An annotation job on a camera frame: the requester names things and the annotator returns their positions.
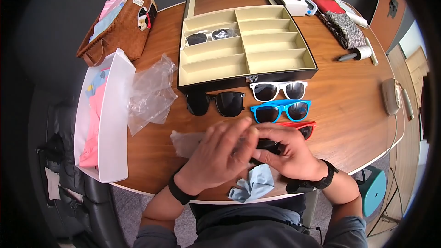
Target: plastic wrapper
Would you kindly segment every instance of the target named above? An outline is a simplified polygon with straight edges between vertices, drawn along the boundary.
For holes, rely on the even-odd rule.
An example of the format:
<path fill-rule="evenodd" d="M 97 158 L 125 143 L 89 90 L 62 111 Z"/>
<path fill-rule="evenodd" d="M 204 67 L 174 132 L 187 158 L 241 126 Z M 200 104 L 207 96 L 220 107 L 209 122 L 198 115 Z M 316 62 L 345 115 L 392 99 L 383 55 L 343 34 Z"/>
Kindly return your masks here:
<path fill-rule="evenodd" d="M 164 124 L 178 97 L 172 90 L 176 65 L 166 54 L 147 70 L 136 73 L 130 94 L 128 126 L 134 136 L 148 123 Z"/>
<path fill-rule="evenodd" d="M 239 36 L 239 30 L 235 28 L 219 28 L 214 30 L 186 31 L 185 46 L 196 45 L 208 41 Z"/>
<path fill-rule="evenodd" d="M 199 146 L 199 143 L 204 138 L 205 132 L 195 132 L 195 133 L 179 133 L 175 130 L 172 131 L 170 139 L 172 140 L 173 146 L 175 147 L 176 155 L 179 157 L 184 157 L 190 159 L 193 153 Z M 240 137 L 234 147 L 232 153 L 237 152 L 243 145 L 245 139 Z"/>

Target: teal stool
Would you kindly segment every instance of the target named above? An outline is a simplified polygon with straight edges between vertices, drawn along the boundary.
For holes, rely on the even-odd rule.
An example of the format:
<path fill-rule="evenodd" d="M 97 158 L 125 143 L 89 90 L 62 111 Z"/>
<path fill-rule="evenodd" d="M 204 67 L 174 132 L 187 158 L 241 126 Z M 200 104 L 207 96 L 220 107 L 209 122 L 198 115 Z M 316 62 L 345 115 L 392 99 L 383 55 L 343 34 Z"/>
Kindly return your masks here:
<path fill-rule="evenodd" d="M 365 169 L 372 171 L 366 179 L 364 170 L 361 170 L 363 181 L 358 180 L 359 190 L 362 199 L 363 216 L 370 216 L 383 200 L 386 194 L 386 174 L 383 170 L 374 166 L 367 166 Z"/>

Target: black wristband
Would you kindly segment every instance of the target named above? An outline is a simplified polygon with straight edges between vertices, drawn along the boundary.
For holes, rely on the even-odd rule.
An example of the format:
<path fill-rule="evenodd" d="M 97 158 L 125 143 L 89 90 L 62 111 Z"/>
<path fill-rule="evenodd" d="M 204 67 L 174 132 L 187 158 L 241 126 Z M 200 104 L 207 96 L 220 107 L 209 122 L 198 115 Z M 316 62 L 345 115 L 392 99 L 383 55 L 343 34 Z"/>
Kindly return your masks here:
<path fill-rule="evenodd" d="M 338 173 L 338 169 L 335 168 L 333 164 L 323 159 L 320 160 L 322 160 L 328 166 L 328 176 L 323 177 L 320 181 L 312 182 L 312 185 L 319 190 L 328 187 L 334 178 L 334 173 Z"/>
<path fill-rule="evenodd" d="M 324 189 L 328 187 L 332 179 L 334 177 L 334 173 L 338 173 L 338 169 L 336 169 L 331 163 L 326 160 L 321 159 L 328 166 L 328 175 L 323 177 L 320 181 L 308 181 L 308 180 L 298 180 L 298 179 L 289 179 L 286 184 L 286 192 L 287 193 L 304 193 L 311 192 L 314 188 Z"/>
<path fill-rule="evenodd" d="M 168 180 L 168 189 L 170 193 L 172 193 L 173 197 L 176 198 L 182 205 L 185 205 L 190 202 L 190 200 L 195 200 L 199 195 L 191 196 L 184 193 L 178 186 L 175 184 L 175 175 L 181 170 L 180 167 L 177 171 L 175 171 Z"/>

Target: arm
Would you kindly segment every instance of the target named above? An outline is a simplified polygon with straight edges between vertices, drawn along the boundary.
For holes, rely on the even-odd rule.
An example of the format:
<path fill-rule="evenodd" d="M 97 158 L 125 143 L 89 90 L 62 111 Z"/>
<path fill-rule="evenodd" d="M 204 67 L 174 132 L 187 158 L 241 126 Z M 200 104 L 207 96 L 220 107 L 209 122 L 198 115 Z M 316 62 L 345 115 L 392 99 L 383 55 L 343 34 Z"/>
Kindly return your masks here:
<path fill-rule="evenodd" d="M 277 124 L 260 124 L 256 127 L 260 138 L 280 142 L 285 148 L 280 156 L 266 150 L 256 150 L 254 158 L 269 164 L 288 178 L 319 181 L 328 176 L 328 167 L 312 155 L 298 130 Z M 334 173 L 331 184 L 323 189 L 323 194 L 333 205 L 330 225 L 347 216 L 362 217 L 358 185 L 343 171 Z"/>
<path fill-rule="evenodd" d="M 328 167 L 323 161 L 319 163 L 320 171 L 312 181 L 319 181 L 328 175 Z M 347 173 L 339 170 L 334 173 L 331 184 L 322 190 L 325 197 L 331 202 L 332 216 L 329 226 L 334 225 L 346 216 L 359 216 L 363 218 L 361 195 L 357 182 Z"/>
<path fill-rule="evenodd" d="M 235 124 L 220 122 L 208 128 L 190 160 L 174 176 L 179 189 L 195 196 L 205 189 L 222 185 L 246 169 L 258 141 L 258 131 L 250 125 L 251 119 L 246 118 Z M 241 136 L 245 136 L 245 141 L 232 155 Z M 166 186 L 147 204 L 140 227 L 159 225 L 174 231 L 175 220 L 183 210 L 183 205 Z"/>

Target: patterned fabric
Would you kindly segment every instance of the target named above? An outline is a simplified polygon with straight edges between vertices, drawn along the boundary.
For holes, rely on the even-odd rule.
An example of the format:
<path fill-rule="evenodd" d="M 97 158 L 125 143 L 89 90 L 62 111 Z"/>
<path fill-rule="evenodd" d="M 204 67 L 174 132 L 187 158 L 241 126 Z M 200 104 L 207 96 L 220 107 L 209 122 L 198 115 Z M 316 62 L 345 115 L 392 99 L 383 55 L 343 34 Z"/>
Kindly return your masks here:
<path fill-rule="evenodd" d="M 345 49 L 353 49 L 355 47 L 365 46 L 363 32 L 357 27 L 347 14 L 336 14 L 330 11 L 326 12 L 325 24 L 332 31 L 334 36 Z"/>

